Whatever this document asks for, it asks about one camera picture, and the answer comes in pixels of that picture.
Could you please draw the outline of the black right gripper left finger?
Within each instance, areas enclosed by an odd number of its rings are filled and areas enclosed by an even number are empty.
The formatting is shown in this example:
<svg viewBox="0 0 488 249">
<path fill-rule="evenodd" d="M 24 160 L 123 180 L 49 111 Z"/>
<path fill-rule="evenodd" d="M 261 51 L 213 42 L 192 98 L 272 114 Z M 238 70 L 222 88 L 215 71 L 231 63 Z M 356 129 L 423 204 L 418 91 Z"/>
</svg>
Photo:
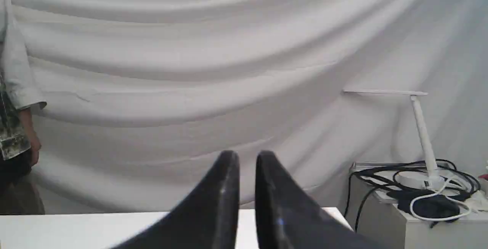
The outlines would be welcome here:
<svg viewBox="0 0 488 249">
<path fill-rule="evenodd" d="M 171 212 L 117 248 L 233 249 L 238 214 L 239 157 L 226 150 Z"/>
</svg>

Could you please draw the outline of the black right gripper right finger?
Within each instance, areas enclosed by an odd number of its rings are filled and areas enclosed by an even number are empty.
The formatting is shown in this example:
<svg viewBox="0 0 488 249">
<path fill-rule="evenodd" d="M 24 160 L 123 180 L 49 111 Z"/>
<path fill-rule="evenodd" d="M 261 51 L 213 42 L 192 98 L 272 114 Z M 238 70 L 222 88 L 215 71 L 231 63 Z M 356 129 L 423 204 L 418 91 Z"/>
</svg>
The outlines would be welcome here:
<svg viewBox="0 0 488 249">
<path fill-rule="evenodd" d="M 255 224 L 260 249 L 379 249 L 305 193 L 272 151 L 258 154 Z"/>
</svg>

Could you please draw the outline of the person's left hand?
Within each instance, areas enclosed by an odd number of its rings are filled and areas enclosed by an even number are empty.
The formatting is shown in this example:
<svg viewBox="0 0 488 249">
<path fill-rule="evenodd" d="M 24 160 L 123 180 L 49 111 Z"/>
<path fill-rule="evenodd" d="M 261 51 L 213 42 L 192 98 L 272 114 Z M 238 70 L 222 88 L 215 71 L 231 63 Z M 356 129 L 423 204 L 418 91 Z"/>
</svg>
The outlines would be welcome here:
<svg viewBox="0 0 488 249">
<path fill-rule="evenodd" d="M 40 157 L 40 150 L 42 148 L 42 144 L 40 139 L 38 138 L 37 133 L 34 129 L 29 129 L 26 131 L 27 137 L 29 138 L 30 142 L 30 150 L 31 150 L 31 161 L 30 165 L 34 166 L 39 162 Z"/>
</svg>

